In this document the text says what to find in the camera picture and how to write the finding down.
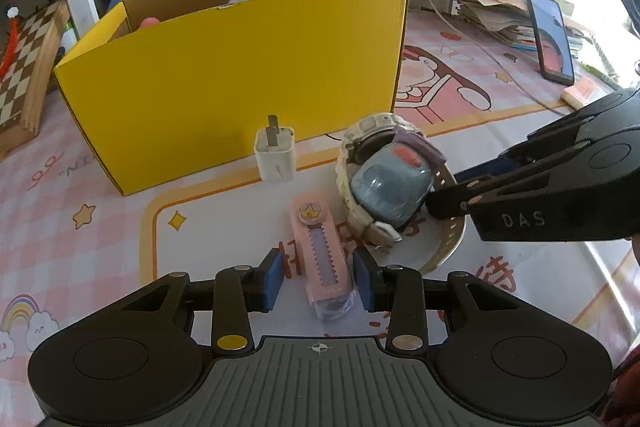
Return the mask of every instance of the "star pattern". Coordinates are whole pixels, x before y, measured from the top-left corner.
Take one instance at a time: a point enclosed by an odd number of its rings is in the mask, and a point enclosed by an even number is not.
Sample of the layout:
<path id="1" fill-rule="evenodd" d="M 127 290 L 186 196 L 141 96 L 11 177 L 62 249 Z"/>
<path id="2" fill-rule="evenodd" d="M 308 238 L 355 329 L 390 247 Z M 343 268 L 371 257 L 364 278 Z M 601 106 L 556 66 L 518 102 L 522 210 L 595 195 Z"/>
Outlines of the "star pattern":
<path id="1" fill-rule="evenodd" d="M 187 220 L 186 217 L 184 217 L 180 212 L 178 212 L 177 210 L 175 211 L 174 217 L 172 217 L 171 219 L 169 219 L 169 222 L 167 223 L 170 227 L 174 227 L 175 231 L 178 232 L 178 230 L 180 230 L 180 227 L 182 226 L 182 224 Z"/>
<path id="2" fill-rule="evenodd" d="M 88 225 L 91 223 L 93 215 L 94 215 L 95 205 L 94 204 L 85 204 L 83 203 L 73 217 L 74 223 L 76 224 L 76 230 L 82 227 L 83 225 Z"/>

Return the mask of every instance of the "stack of papers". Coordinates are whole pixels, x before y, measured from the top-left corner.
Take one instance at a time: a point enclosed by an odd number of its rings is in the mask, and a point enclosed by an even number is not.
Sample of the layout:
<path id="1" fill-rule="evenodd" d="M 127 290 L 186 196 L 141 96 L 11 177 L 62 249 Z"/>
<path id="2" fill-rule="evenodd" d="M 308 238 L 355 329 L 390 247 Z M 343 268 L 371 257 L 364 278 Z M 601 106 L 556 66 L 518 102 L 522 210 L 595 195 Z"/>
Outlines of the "stack of papers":
<path id="1" fill-rule="evenodd" d="M 469 23 L 485 30 L 511 48 L 520 50 L 536 49 L 536 39 L 528 15 L 507 6 L 482 6 L 464 3 L 460 16 Z M 578 28 L 571 28 L 565 22 L 569 48 L 574 58 L 584 45 L 585 34 Z"/>

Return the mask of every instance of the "cartoon character print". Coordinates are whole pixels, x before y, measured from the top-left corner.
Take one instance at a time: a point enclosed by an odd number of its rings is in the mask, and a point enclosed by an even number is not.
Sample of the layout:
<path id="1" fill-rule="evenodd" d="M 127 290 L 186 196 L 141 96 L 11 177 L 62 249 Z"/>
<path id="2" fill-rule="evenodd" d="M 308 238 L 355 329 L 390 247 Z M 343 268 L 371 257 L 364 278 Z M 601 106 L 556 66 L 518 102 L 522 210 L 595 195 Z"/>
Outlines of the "cartoon character print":
<path id="1" fill-rule="evenodd" d="M 430 123 L 459 118 L 491 108 L 482 87 L 418 48 L 405 46 L 396 108 L 417 109 Z"/>

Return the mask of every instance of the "cartoon tablecloth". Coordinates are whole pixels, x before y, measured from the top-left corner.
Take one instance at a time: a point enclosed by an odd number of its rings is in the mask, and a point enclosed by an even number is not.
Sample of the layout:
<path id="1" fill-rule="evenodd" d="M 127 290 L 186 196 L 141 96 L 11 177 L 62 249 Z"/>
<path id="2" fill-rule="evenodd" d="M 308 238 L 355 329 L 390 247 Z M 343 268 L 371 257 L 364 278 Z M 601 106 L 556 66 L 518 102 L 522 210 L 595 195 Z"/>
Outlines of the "cartoon tablecloth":
<path id="1" fill-rule="evenodd" d="M 535 96 L 561 105 L 561 86 L 540 77 L 535 54 L 474 38 Z M 239 91 L 238 103 L 245 96 L 250 93 Z M 556 118 L 507 82 L 472 42 L 425 12 L 411 12 L 407 21 L 396 111 L 432 137 L 452 171 L 488 160 Z M 163 273 L 179 269 L 193 280 L 208 279 L 233 264 L 257 263 L 271 247 L 285 251 L 287 279 L 276 309 L 252 315 L 256 337 L 383 339 L 388 317 L 366 314 L 358 302 L 334 323 L 314 318 L 284 212 L 293 195 L 321 190 L 346 251 L 353 250 L 334 183 L 339 136 L 298 144 L 302 169 L 288 184 L 260 182 L 254 159 L 244 158 L 123 198 L 60 96 L 50 95 L 40 136 L 0 163 L 0 425 L 31 427 L 42 418 L 26 368 L 47 336 Z M 402 247 L 380 263 L 423 263 L 435 226 L 418 215 Z M 640 270 L 626 241 L 483 243 L 468 220 L 458 250 L 429 277 L 443 279 L 453 269 L 471 271 L 589 331 L 614 363 L 638 334 Z M 442 341 L 446 332 L 437 313 L 428 319 L 430 341 Z M 198 313 L 193 336 L 201 343 L 209 342 L 208 321 Z"/>

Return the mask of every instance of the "phone screen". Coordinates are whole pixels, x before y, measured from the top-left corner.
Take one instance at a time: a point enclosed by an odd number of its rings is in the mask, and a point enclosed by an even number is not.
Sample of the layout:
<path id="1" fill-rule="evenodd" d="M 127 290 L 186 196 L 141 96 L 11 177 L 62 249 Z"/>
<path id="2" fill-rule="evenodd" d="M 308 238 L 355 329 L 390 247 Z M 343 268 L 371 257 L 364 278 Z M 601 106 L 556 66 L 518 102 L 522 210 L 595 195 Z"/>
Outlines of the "phone screen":
<path id="1" fill-rule="evenodd" d="M 549 80 L 574 83 L 574 65 L 569 41 L 562 20 L 562 12 L 554 0 L 528 0 L 531 19 L 534 22 L 540 69 Z"/>

